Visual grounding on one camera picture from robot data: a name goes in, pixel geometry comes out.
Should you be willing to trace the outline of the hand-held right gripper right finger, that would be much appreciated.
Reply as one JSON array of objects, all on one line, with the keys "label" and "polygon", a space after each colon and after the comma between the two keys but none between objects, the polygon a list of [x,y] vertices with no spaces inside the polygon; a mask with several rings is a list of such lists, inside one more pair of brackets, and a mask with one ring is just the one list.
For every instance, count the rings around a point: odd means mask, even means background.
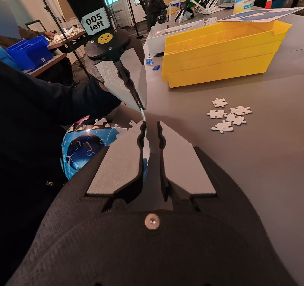
[{"label": "hand-held right gripper right finger", "polygon": [[164,122],[157,124],[161,190],[164,200],[214,197],[211,183],[194,146]]}]

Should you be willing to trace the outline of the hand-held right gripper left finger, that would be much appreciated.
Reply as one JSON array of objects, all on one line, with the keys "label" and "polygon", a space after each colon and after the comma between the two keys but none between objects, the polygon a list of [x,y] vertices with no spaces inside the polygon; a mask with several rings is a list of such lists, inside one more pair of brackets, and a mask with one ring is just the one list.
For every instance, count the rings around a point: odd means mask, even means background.
[{"label": "hand-held right gripper left finger", "polygon": [[143,188],[143,147],[146,123],[134,123],[108,147],[87,195],[130,203]]}]

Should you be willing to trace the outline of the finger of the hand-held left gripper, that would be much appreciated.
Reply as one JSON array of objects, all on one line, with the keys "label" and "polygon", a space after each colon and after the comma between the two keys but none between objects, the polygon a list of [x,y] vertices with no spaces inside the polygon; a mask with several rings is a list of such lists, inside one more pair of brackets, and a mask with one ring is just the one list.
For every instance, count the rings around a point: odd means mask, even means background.
[{"label": "finger of the hand-held left gripper", "polygon": [[119,70],[113,61],[101,61],[96,64],[96,68],[104,80],[105,87],[111,94],[136,111],[143,109],[130,77],[127,77],[127,82],[124,82],[119,76]]},{"label": "finger of the hand-held left gripper", "polygon": [[146,109],[147,84],[145,66],[141,63],[134,48],[126,50],[121,55],[120,61],[124,69],[130,73],[130,80],[134,84],[135,91],[137,92],[143,109]]}]

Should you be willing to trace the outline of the blue cartoon puzzle ball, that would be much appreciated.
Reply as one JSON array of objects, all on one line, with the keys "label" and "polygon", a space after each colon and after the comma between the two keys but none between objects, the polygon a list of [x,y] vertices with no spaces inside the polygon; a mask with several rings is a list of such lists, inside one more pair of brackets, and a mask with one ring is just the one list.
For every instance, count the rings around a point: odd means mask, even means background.
[{"label": "blue cartoon puzzle ball", "polygon": [[67,130],[60,160],[63,172],[70,180],[102,148],[110,146],[127,128],[111,126],[106,118],[89,120],[89,115]]}]

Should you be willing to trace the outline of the person's left forearm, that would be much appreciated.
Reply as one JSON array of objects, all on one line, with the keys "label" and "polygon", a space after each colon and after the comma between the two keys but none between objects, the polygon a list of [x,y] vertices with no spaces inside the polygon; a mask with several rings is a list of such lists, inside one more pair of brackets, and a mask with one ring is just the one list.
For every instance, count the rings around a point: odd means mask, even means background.
[{"label": "person's left forearm", "polygon": [[66,87],[34,78],[3,62],[0,71],[1,96],[8,99],[4,88],[10,88],[60,125],[73,124],[88,115],[107,116],[121,104],[121,100],[104,90],[103,84],[94,78],[82,87]]}]

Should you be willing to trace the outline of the white cardboard box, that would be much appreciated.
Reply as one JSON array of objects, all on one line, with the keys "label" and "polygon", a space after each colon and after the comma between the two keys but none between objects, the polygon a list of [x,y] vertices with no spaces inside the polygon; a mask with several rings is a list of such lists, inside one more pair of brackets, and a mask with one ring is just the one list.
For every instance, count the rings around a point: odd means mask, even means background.
[{"label": "white cardboard box", "polygon": [[149,57],[154,57],[159,53],[165,51],[165,40],[166,37],[173,36],[182,32],[187,32],[190,30],[202,28],[208,25],[212,25],[218,22],[217,17],[202,19],[196,22],[186,23],[183,25],[158,29],[151,37],[148,37],[146,40],[147,47],[149,50]]}]

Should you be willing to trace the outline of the blue plastic bin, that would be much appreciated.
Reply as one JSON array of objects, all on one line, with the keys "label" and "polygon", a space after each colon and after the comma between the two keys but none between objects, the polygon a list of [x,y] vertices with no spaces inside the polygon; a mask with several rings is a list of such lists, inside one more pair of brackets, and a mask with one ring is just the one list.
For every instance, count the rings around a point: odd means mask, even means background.
[{"label": "blue plastic bin", "polygon": [[48,45],[46,37],[42,35],[31,40],[23,39],[6,51],[23,70],[31,70],[52,59]]}]

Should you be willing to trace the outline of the yellow plastic bin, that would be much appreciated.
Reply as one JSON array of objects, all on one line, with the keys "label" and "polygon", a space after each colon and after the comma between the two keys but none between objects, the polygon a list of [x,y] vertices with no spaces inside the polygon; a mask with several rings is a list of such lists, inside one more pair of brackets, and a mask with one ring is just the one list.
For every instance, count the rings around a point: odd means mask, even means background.
[{"label": "yellow plastic bin", "polygon": [[291,24],[218,22],[166,37],[162,81],[170,88],[265,73]]}]

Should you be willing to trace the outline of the blue printed card sheet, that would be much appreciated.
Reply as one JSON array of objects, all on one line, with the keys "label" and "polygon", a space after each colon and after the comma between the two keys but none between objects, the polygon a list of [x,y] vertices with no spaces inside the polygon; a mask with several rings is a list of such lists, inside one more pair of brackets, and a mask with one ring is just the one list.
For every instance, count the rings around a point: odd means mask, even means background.
[{"label": "blue printed card sheet", "polygon": [[219,22],[269,23],[303,9],[304,7],[247,10],[220,19]]}]

